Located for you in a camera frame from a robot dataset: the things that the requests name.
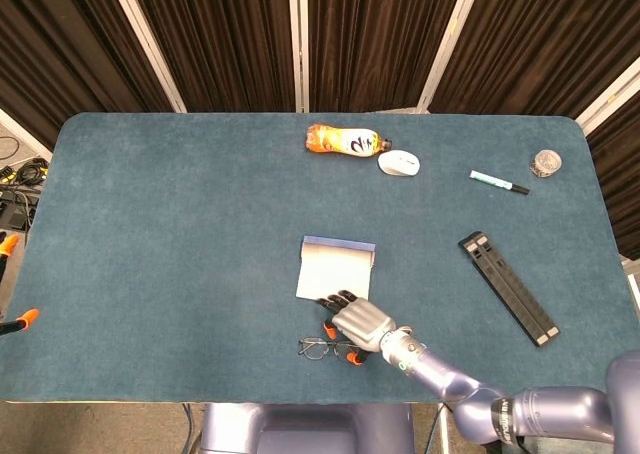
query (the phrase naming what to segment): robot finger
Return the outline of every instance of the robot finger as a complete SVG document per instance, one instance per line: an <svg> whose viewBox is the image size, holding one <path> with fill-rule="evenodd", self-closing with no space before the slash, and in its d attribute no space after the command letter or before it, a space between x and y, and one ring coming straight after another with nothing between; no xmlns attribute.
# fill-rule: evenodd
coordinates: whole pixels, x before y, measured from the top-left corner
<svg viewBox="0 0 640 454"><path fill-rule="evenodd" d="M322 328L324 329L324 332L327 334L329 339L331 339L332 341L335 341L338 338L338 328L333 322L331 322L331 320L327 319L326 321L324 321L322 323Z"/></svg>
<svg viewBox="0 0 640 454"><path fill-rule="evenodd" d="M335 294L331 294L329 300L335 302L340 307L347 307L349 305L349 301Z"/></svg>
<svg viewBox="0 0 640 454"><path fill-rule="evenodd" d="M340 304L336 304L335 302L328 301L326 299L317 299L316 302L325 309L331 311L332 314L337 314L340 312L340 309L342 309Z"/></svg>
<svg viewBox="0 0 640 454"><path fill-rule="evenodd" d="M343 290L343 291L338 292L338 294L343 299L346 299L349 302L353 302L353 301L355 301L357 299L357 297L352 292L349 292L349 291L344 291Z"/></svg>
<svg viewBox="0 0 640 454"><path fill-rule="evenodd" d="M357 351L353 351L347 354L347 362L353 364L354 366L361 366L362 364L364 364L364 361L367 360L369 354L371 354L369 351L358 349Z"/></svg>

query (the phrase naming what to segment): white frame edge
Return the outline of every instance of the white frame edge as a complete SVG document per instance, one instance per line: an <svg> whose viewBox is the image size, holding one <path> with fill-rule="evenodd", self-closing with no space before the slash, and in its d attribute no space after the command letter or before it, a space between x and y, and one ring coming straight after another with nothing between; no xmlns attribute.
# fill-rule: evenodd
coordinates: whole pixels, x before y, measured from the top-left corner
<svg viewBox="0 0 640 454"><path fill-rule="evenodd" d="M0 124L2 124L12 135L34 150L40 157L51 162L53 153L3 109L0 109Z"/></svg>
<svg viewBox="0 0 640 454"><path fill-rule="evenodd" d="M640 276L640 259L632 261L631 259L625 258L622 261L622 268L624 269L624 273L626 275L635 274L637 276Z"/></svg>
<svg viewBox="0 0 640 454"><path fill-rule="evenodd" d="M638 288L636 277L633 274L629 274L627 276L627 281L629 281L629 289L631 289L631 299L633 300L633 307L636 308L638 321L640 321L640 289Z"/></svg>
<svg viewBox="0 0 640 454"><path fill-rule="evenodd" d="M151 28L149 27L149 23L142 12L142 8L140 7L138 0L118 0L118 2L127 16L133 32L138 38L138 42L140 42L142 49L147 55L147 59L149 60L149 63L162 86L162 90L171 103L171 107L175 112L187 112L187 108L182 96L180 95L178 86L173 80L171 71L169 71L169 66L167 65L160 47L158 46L156 38L153 35L153 31L151 31Z"/></svg>
<svg viewBox="0 0 640 454"><path fill-rule="evenodd" d="M584 135L588 136L595 131L638 91L640 91L640 57L576 118Z"/></svg>
<svg viewBox="0 0 640 454"><path fill-rule="evenodd" d="M376 114L417 114L415 107L401 107L399 109L387 109L384 111L373 111L373 112Z"/></svg>
<svg viewBox="0 0 640 454"><path fill-rule="evenodd" d="M447 423L447 409L444 404L438 404L440 409L440 446L442 454L449 454L449 425Z"/></svg>
<svg viewBox="0 0 640 454"><path fill-rule="evenodd" d="M293 55L293 86L296 97L296 112L304 112L302 104L302 69L300 67L300 9L298 0L289 0L291 18L291 54Z"/></svg>
<svg viewBox="0 0 640 454"><path fill-rule="evenodd" d="M302 66L302 112L309 112L309 0L300 0L300 63Z"/></svg>
<svg viewBox="0 0 640 454"><path fill-rule="evenodd" d="M309 2L289 0L296 112L309 112Z"/></svg>
<svg viewBox="0 0 640 454"><path fill-rule="evenodd" d="M467 16L469 15L469 11L471 11L471 6L473 6L474 1L475 0L456 1L453 11L451 12L451 17L449 18L449 23L447 24L447 28L444 31L442 40L440 41L440 47L438 47L438 52L433 60L433 64L431 65L429 75L427 76L427 81L422 89L420 100L416 106L417 114L426 114L428 112L427 109L429 109L429 104L431 104L433 96L436 93L436 89L440 84L440 80L442 79L445 69L447 68L447 64L449 64L451 54L456 47L456 43L460 37L460 32L462 32L462 28L467 21Z"/></svg>

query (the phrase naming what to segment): white mouse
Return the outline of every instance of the white mouse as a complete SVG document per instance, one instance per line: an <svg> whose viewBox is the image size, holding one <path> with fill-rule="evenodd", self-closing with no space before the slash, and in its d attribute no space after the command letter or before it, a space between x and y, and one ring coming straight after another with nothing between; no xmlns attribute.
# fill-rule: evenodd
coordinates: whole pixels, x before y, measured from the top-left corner
<svg viewBox="0 0 640 454"><path fill-rule="evenodd" d="M378 165L391 176L415 176L420 170L418 158L407 151L384 152L378 157Z"/></svg>

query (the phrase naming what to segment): curtain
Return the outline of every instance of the curtain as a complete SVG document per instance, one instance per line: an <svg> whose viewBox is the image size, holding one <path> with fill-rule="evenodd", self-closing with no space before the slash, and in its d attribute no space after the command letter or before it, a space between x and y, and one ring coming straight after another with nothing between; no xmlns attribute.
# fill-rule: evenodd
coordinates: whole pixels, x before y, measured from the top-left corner
<svg viewBox="0 0 640 454"><path fill-rule="evenodd" d="M640 258L640 93L587 137L620 254Z"/></svg>
<svg viewBox="0 0 640 454"><path fill-rule="evenodd" d="M289 0L139 0L189 111L294 111Z"/></svg>
<svg viewBox="0 0 640 454"><path fill-rule="evenodd" d="M475 0L430 112L576 118L640 56L638 0Z"/></svg>
<svg viewBox="0 0 640 454"><path fill-rule="evenodd" d="M309 0L312 111L414 107L456 0Z"/></svg>
<svg viewBox="0 0 640 454"><path fill-rule="evenodd" d="M81 111L171 111L117 0L0 0L0 107L45 146Z"/></svg>

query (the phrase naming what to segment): notepad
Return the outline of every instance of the notepad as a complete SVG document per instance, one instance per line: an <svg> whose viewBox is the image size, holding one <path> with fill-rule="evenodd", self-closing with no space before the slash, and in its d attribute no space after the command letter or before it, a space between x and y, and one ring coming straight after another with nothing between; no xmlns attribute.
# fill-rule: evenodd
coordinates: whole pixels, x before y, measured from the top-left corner
<svg viewBox="0 0 640 454"><path fill-rule="evenodd" d="M375 244L304 236L296 297L326 298L340 290L369 298Z"/></svg>

